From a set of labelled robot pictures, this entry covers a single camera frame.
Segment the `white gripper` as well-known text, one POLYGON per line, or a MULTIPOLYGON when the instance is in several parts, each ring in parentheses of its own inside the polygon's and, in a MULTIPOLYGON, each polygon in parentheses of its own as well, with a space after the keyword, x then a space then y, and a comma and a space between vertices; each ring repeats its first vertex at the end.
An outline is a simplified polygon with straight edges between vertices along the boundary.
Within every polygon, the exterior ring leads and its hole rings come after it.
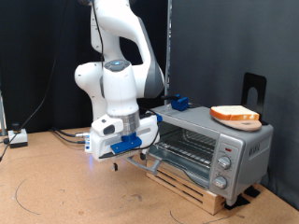
MULTIPOLYGON (((146 149, 159 140, 156 115, 148 115, 143 119, 112 118, 104 115, 92 123, 91 150, 98 161, 117 159, 133 150, 146 149)), ((140 160, 145 161, 147 154, 140 153, 140 160)), ((113 162, 113 172, 119 165, 113 162)))

